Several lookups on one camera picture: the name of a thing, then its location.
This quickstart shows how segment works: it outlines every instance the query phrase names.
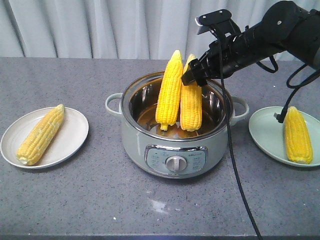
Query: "corn cob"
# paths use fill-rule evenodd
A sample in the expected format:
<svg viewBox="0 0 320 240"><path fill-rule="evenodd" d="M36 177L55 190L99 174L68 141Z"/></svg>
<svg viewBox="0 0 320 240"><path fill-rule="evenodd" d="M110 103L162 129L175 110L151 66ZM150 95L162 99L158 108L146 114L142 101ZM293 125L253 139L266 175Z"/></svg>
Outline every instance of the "corn cob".
<svg viewBox="0 0 320 240"><path fill-rule="evenodd" d="M182 54L175 50L163 74L155 111L155 121L161 124L160 129L163 131L167 131L168 125L172 126L177 121L183 67Z"/></svg>
<svg viewBox="0 0 320 240"><path fill-rule="evenodd" d="M190 54L183 69L185 73L188 63L196 56ZM181 87L180 99L180 126L182 130L193 132L201 127L202 123L202 88L193 82Z"/></svg>
<svg viewBox="0 0 320 240"><path fill-rule="evenodd" d="M284 119L286 154L290 161L310 164L313 159L311 139L305 119L296 107L291 106Z"/></svg>
<svg viewBox="0 0 320 240"><path fill-rule="evenodd" d="M59 104L50 110L31 130L16 152L17 159L24 165L36 164L52 138L56 135L63 119L65 107Z"/></svg>

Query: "pot handle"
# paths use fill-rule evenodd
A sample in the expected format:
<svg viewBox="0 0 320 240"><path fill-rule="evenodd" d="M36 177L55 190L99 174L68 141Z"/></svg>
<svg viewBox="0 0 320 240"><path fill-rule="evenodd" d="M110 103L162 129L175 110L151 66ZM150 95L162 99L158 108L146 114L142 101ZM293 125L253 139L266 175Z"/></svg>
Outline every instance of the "pot handle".
<svg viewBox="0 0 320 240"><path fill-rule="evenodd" d="M231 120L230 120L230 125L234 126L236 125L236 123L240 120L243 120L246 118L246 116L249 114L249 105L246 102L246 100L240 98L240 97L236 97L236 96L231 96L232 98L232 102L233 103L237 103L237 104L241 104L244 108L245 108L245 112L240 114L240 115L234 115L232 116Z"/></svg>
<svg viewBox="0 0 320 240"><path fill-rule="evenodd" d="M123 95L122 93L114 93L108 96L105 100L106 111L117 118L120 118L122 116L121 105L119 104L119 111L114 111L108 106L108 104L114 99L121 99L122 95Z"/></svg>

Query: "light green plate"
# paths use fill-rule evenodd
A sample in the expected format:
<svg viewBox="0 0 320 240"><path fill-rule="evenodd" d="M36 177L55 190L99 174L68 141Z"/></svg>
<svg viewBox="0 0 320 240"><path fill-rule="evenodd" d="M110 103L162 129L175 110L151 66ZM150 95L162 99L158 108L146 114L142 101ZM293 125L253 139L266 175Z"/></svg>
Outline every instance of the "light green plate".
<svg viewBox="0 0 320 240"><path fill-rule="evenodd" d="M320 166L320 121L301 111L306 122L313 149L310 164L289 161L284 141L284 125L274 114L280 114L283 107L270 106L256 111L249 120L249 131L255 144L275 160L291 166L310 168Z"/></svg>

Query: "black cable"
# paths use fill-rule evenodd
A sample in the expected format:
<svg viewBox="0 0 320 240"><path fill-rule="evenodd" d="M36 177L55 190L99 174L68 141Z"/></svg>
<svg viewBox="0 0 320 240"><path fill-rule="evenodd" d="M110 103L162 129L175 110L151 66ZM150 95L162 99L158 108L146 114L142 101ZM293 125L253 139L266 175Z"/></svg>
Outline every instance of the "black cable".
<svg viewBox="0 0 320 240"><path fill-rule="evenodd" d="M287 115L288 112L288 108L289 108L289 103L291 101L291 99L294 97L294 95L297 93L297 91L302 88L303 86L313 82L315 79L317 79L320 76L320 69L316 70L313 74L311 74L310 76L308 76L305 80L303 80L300 84L297 85L291 85L290 82L291 80L294 78L294 76L296 76L302 69L304 69L307 66L307 64L303 64L301 67L299 67L297 70L295 70L286 80L286 86L290 89L293 89L293 91L291 92L291 94L289 95L288 99L286 100L281 113L280 114L276 114L275 118L277 119L277 121L279 123L283 123L285 120L285 117Z"/></svg>
<svg viewBox="0 0 320 240"><path fill-rule="evenodd" d="M251 224L254 228L254 231L258 237L259 240L263 240L260 231L258 229L258 226L256 224L256 221L251 213L251 210L249 208L244 190L242 188L242 184L240 181L240 177L239 177L239 173L237 170L237 165L236 165L236 161L235 161L235 155L234 155L234 149L233 149L233 145L232 145L232 138L231 138L231 129L230 129L230 114L227 110L226 107L226 102L227 102L227 94L226 94L226 88L225 88L225 82L224 82L224 74L223 74L223 56L222 56L222 47L221 47L221 42L220 40L218 40L218 47L219 47L219 61L220 61L220 79L221 79L221 86L222 86L222 96L223 96L223 101L224 101L224 111L226 114L226 127L227 127L227 135L228 135L228 144L229 144L229 150L230 150L230 155L231 155L231 161L232 161L232 166L233 166L233 171L235 174L235 179L236 179L236 183L238 185L241 197L242 197L242 201L244 203L246 212L250 218Z"/></svg>

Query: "speckled granite surface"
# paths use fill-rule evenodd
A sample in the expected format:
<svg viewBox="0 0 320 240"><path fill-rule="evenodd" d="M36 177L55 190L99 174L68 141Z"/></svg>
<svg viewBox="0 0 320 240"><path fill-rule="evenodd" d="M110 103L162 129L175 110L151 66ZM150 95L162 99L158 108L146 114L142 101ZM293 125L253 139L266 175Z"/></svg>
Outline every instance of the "speckled granite surface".
<svg viewBox="0 0 320 240"><path fill-rule="evenodd" d="M21 116L59 103L80 111L89 122L83 146L56 166L21 169L1 156L0 239L162 239L168 235L170 239L255 239L229 149L211 171L185 180L153 176L125 153L120 121L106 113L105 100L138 77L162 71L166 63L0 58L1 136ZM265 239L316 240L320 239L320 169L273 160L257 148L249 133L249 118L256 110L285 103L291 92L286 79L301 65L298 61L278 64L275 74L252 65L225 80L228 91L250 106L247 119L232 127L236 162ZM302 88L292 104L320 119L319 89L316 80Z"/></svg>

